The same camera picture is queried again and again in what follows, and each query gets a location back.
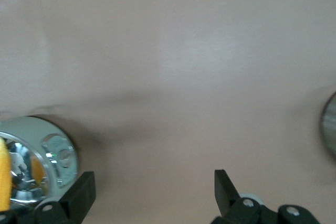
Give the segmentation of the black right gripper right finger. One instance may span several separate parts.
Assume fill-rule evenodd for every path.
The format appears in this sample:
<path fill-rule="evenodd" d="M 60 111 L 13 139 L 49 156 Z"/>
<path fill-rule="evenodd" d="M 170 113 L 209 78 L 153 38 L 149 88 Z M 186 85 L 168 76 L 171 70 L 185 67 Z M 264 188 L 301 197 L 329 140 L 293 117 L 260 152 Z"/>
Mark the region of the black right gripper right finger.
<path fill-rule="evenodd" d="M 282 205 L 272 211 L 251 195 L 238 193 L 225 170 L 214 172 L 215 199 L 220 216 L 215 223 L 318 223 L 306 208 Z"/>

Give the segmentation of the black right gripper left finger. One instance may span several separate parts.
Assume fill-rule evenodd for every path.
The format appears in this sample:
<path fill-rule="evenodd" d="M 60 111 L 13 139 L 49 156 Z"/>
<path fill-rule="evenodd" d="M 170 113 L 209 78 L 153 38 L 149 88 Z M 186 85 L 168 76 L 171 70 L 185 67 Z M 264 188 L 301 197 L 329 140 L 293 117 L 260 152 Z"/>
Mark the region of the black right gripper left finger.
<path fill-rule="evenodd" d="M 57 201 L 40 204 L 34 223 L 82 223 L 96 199 L 94 172 L 84 172 Z"/>

